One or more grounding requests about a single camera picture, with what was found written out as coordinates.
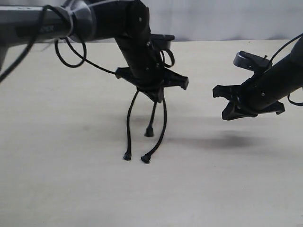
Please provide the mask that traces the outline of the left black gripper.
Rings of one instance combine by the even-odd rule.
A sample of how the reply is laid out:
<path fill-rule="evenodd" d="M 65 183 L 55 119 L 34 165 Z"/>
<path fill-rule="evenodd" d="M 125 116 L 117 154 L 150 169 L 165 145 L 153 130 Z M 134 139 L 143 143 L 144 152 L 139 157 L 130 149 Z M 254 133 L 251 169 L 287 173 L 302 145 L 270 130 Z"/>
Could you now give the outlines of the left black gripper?
<path fill-rule="evenodd" d="M 161 50 L 152 42 L 151 36 L 142 43 L 127 37 L 116 38 L 116 43 L 128 66 L 117 68 L 115 76 L 135 85 L 154 103 L 163 101 L 164 87 L 187 89 L 188 77 L 169 69 L 175 64 L 171 50 Z"/>

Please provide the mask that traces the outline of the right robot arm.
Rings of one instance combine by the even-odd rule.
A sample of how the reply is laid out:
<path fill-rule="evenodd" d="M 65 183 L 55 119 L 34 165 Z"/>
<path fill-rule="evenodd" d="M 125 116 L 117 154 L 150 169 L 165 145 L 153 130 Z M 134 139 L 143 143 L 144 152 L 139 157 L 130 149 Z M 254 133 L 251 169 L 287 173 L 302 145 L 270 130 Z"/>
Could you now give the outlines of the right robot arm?
<path fill-rule="evenodd" d="M 240 51 L 233 64 L 253 71 L 253 76 L 240 85 L 216 85 L 213 97 L 229 100 L 222 111 L 222 119 L 231 121 L 259 114 L 285 111 L 280 100 L 303 86 L 303 40 L 293 46 L 290 53 L 276 64 L 265 57 Z"/>

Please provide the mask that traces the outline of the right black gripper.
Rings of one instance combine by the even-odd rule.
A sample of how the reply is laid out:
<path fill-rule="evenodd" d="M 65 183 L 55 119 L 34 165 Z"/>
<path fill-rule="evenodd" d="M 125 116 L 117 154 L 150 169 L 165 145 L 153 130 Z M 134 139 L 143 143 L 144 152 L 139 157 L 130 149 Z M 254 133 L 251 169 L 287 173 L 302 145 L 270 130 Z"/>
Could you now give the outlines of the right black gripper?
<path fill-rule="evenodd" d="M 254 118 L 258 114 L 282 114 L 285 106 L 279 100 L 285 97 L 285 70 L 270 68 L 262 74 L 255 74 L 241 85 L 216 85 L 213 98 L 235 98 L 222 111 L 225 121 L 239 118 Z"/>

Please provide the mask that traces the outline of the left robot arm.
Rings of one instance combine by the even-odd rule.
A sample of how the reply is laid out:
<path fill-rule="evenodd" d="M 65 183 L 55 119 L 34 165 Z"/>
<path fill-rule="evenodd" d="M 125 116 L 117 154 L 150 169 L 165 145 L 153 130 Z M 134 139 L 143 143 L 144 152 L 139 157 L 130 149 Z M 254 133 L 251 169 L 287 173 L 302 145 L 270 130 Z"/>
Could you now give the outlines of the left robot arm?
<path fill-rule="evenodd" d="M 170 70 L 161 58 L 169 51 L 172 35 L 152 34 L 149 8 L 139 0 L 68 0 L 62 6 L 0 8 L 0 58 L 9 48 L 70 38 L 81 42 L 115 39 L 127 67 L 115 71 L 146 94 L 161 102 L 165 87 L 186 89 L 188 78 Z"/>

